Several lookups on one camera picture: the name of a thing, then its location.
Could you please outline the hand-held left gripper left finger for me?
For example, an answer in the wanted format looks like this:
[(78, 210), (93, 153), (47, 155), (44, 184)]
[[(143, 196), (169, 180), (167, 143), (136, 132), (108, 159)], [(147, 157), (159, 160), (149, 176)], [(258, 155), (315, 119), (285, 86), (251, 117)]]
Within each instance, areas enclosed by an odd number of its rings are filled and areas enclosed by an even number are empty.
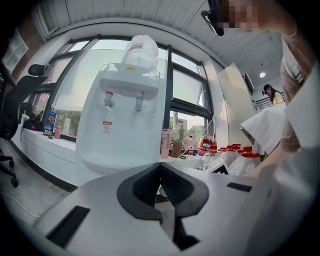
[(174, 256), (179, 248), (146, 203), (159, 187), (158, 163), (93, 179), (50, 207), (34, 229), (67, 256)]

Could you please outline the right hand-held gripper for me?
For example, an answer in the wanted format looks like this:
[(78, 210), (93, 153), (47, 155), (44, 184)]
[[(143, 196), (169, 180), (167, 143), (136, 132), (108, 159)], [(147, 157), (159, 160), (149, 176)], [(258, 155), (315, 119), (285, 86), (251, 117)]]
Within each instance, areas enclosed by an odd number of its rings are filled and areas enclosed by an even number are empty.
[(223, 158), (216, 158), (203, 167), (204, 172), (228, 175), (228, 166)]

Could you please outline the white water dispenser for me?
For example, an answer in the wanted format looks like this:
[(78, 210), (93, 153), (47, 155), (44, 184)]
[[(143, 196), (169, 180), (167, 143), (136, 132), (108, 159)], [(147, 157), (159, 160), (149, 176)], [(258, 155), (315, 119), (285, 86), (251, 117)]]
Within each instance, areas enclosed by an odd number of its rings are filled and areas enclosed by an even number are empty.
[(166, 86), (155, 70), (123, 63), (101, 67), (77, 130), (77, 169), (98, 177), (160, 158)]

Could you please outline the person's right forearm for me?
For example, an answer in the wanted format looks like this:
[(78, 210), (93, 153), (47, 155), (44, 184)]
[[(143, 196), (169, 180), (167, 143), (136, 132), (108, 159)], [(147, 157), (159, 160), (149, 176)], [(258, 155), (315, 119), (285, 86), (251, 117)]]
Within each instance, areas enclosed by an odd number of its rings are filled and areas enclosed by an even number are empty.
[(260, 163), (259, 166), (257, 166), (253, 171), (247, 173), (245, 176), (257, 178), (263, 168), (271, 165), (278, 165), (282, 160), (286, 159), (291, 154), (291, 152), (287, 152), (278, 146), (265, 160)]

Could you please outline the clear water jug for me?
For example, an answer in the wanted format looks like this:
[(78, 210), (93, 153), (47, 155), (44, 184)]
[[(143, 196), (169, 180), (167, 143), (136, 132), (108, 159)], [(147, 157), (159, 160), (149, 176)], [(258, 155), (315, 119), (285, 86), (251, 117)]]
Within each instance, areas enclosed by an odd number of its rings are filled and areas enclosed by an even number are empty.
[(136, 35), (125, 47), (121, 63), (156, 71), (158, 57), (156, 42), (148, 35)]

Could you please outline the pile of clear empty jugs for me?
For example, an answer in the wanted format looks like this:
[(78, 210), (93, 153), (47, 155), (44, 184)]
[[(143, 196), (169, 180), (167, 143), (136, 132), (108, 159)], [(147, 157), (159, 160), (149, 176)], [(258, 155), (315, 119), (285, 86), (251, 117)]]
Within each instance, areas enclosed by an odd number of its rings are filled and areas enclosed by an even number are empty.
[(203, 171), (205, 164), (218, 158), (224, 159), (228, 174), (234, 176), (244, 176), (261, 163), (261, 155), (253, 152), (251, 146), (241, 148), (240, 144), (233, 144), (217, 148), (217, 146), (211, 145), (206, 154), (201, 157), (197, 169)]

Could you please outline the small red-capped bottle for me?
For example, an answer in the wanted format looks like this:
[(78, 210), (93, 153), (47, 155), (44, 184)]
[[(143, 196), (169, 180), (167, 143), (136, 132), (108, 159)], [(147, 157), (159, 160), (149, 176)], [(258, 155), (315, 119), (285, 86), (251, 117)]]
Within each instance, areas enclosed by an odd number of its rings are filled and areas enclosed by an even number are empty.
[(189, 158), (192, 158), (194, 156), (194, 144), (195, 144), (194, 138), (192, 135), (190, 135), (186, 144), (187, 156)]

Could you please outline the pink tumbler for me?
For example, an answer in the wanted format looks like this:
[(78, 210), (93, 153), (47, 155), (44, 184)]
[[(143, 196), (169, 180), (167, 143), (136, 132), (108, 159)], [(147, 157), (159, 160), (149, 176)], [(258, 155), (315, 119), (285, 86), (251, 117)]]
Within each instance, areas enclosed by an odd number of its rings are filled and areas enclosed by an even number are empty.
[(160, 157), (168, 159), (172, 143), (172, 132), (170, 129), (163, 128), (161, 131)]

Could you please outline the white octagonal table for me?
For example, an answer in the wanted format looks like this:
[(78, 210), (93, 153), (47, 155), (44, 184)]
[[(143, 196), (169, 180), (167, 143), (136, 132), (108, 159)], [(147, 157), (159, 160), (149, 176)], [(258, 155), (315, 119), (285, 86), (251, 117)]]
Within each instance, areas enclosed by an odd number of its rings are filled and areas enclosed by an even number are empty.
[(268, 155), (277, 147), (286, 123), (284, 103), (268, 107), (250, 117), (240, 125), (240, 129), (254, 145)]

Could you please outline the black framed window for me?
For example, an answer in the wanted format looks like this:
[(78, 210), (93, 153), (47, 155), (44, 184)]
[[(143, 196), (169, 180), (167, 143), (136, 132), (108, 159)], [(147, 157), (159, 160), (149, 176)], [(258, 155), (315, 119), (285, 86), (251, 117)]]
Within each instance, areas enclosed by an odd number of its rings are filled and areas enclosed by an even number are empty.
[[(57, 113), (56, 125), (61, 126), (61, 138), (75, 142), (82, 109), (89, 89), (103, 64), (120, 62), (128, 40), (100, 39), (87, 52), (81, 55), (58, 84), (63, 72), (81, 50), (90, 43), (81, 40), (66, 44), (48, 63), (44, 76), (47, 80), (26, 99), (32, 104), (33, 112), (46, 110)], [(170, 53), (171, 61), (166, 62)], [(169, 129), (172, 139), (186, 143), (193, 136), (194, 149), (199, 140), (209, 135), (207, 127), (211, 120), (213, 106), (209, 101), (209, 84), (203, 65), (183, 57), (176, 51), (168, 52), (167, 46), (158, 47), (156, 70), (162, 77), (166, 72), (173, 73), (171, 80), (173, 103), (169, 112)]]

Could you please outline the white window ledge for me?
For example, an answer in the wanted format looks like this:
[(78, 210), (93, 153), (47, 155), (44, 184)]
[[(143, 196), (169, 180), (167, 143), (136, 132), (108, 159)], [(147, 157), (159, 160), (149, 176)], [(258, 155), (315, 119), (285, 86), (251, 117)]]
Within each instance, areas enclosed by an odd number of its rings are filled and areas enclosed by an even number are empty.
[(40, 169), (65, 182), (67, 185), (80, 187), (98, 177), (111, 175), (125, 170), (125, 167), (115, 166), (98, 172), (87, 168), (79, 169), (77, 166), (76, 142), (66, 139), (50, 139), (41, 131), (30, 129), (17, 132), (11, 139), (13, 147)]

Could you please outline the blue printed carton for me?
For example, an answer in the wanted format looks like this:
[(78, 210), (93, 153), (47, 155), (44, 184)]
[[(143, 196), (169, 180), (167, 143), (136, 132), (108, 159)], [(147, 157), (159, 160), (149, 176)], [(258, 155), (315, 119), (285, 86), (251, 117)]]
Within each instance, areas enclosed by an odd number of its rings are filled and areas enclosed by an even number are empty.
[(49, 111), (44, 118), (43, 135), (47, 136), (49, 139), (54, 138), (57, 116), (58, 114), (56, 112)]

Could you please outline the black bag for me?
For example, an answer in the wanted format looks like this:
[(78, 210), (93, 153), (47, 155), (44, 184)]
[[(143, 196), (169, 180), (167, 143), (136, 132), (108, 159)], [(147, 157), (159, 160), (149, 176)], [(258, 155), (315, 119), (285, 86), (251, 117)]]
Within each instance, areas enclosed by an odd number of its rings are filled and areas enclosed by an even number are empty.
[(21, 119), (20, 124), (23, 129), (41, 132), (43, 130), (42, 117), (44, 111), (35, 114), (31, 103), (23, 102), (20, 105)]

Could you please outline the black office chair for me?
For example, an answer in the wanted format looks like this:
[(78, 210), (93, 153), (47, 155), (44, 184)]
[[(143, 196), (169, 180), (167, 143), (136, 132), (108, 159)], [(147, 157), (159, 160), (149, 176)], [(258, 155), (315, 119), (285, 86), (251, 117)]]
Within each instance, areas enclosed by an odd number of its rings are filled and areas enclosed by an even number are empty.
[(20, 122), (20, 105), (47, 79), (34, 74), (23, 76), (15, 82), (9, 70), (0, 61), (0, 75), (3, 82), (0, 87), (0, 139), (9, 141), (16, 134)]

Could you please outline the black wall screen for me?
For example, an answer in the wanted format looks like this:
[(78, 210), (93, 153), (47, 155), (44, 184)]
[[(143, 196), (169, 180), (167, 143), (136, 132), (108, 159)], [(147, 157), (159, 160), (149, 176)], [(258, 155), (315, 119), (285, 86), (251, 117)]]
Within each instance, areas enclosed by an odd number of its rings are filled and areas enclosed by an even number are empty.
[(253, 95), (253, 94), (254, 94), (254, 91), (255, 91), (255, 86), (254, 86), (254, 84), (253, 84), (252, 80), (250, 79), (250, 77), (249, 77), (249, 75), (248, 75), (247, 72), (245, 72), (245, 73), (243, 74), (243, 79), (244, 79), (244, 81), (245, 81), (245, 84), (246, 84), (246, 86), (247, 86), (247, 88), (248, 88), (249, 93), (250, 93), (251, 95)]

